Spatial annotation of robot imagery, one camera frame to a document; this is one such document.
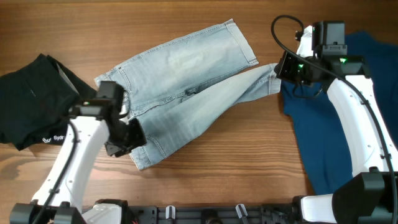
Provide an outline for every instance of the wooden surface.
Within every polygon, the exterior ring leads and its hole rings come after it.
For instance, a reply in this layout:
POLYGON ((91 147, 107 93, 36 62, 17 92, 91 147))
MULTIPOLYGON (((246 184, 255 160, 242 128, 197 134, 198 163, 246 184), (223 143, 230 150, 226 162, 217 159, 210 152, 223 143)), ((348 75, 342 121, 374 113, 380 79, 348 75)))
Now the wooden surface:
MULTIPOLYGON (((344 20, 347 33, 366 30, 379 40, 398 44, 397 1, 0 2, 0 75, 43 53, 91 86, 94 77, 135 54, 230 18, 261 65, 278 62, 282 55, 270 33, 271 21, 279 14, 297 16, 306 26, 344 20)), ((297 47, 296 28, 288 21, 277 28, 281 41, 292 49, 297 47)), ((121 198, 131 205, 258 205, 313 194, 292 128, 291 119, 282 114, 281 96, 272 95, 232 107, 204 135, 144 171, 138 171, 128 156, 110 158, 103 149, 84 204, 121 198)), ((58 151, 40 144, 18 152, 12 145, 0 144, 0 223, 7 223, 16 202, 30 201, 58 151)))

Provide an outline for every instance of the jeans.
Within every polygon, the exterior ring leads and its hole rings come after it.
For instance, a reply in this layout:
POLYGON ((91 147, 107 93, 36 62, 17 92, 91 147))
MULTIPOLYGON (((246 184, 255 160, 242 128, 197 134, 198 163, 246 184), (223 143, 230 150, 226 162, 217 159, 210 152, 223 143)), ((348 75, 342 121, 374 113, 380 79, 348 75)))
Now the jeans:
POLYGON ((231 19, 136 55, 95 82, 126 89, 124 104, 147 139, 130 153, 142 170, 197 138, 234 104, 278 93, 274 64, 235 75, 257 64, 231 19))

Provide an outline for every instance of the denim jeans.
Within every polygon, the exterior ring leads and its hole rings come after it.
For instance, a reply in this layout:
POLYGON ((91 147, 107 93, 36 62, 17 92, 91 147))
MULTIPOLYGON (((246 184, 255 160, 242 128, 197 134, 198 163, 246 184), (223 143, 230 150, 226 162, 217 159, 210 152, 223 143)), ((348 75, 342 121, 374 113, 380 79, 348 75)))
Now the denim jeans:
POLYGON ((235 75, 257 64, 231 19, 136 55, 95 82, 112 80, 126 89, 124 104, 147 139, 130 153, 141 170, 197 138, 234 104, 278 93, 274 64, 235 75))

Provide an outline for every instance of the denim fabric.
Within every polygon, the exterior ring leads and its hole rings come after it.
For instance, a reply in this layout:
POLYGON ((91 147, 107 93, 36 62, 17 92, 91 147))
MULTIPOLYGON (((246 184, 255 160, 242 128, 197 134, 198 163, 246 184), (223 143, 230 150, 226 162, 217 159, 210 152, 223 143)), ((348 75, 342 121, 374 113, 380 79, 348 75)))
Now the denim fabric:
POLYGON ((127 90, 124 103, 147 138, 130 154, 141 170, 201 135, 230 106, 279 92, 274 65, 233 76, 257 64, 231 19, 136 55, 95 81, 127 90))

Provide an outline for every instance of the dark blue garment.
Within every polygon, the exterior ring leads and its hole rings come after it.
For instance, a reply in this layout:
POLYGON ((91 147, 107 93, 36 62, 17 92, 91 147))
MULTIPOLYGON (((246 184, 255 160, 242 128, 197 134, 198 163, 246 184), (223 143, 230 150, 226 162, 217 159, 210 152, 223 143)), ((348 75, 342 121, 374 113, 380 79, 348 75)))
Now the dark blue garment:
MULTIPOLYGON (((349 55, 365 57, 377 105, 395 145, 398 143, 398 46, 376 42, 366 32, 346 36, 349 55)), ((293 119, 305 171, 316 194, 332 194, 352 179, 351 156, 337 112, 322 92, 313 99, 294 97, 294 85, 282 82, 284 113, 293 119)), ((313 95, 319 85, 297 89, 313 95)))

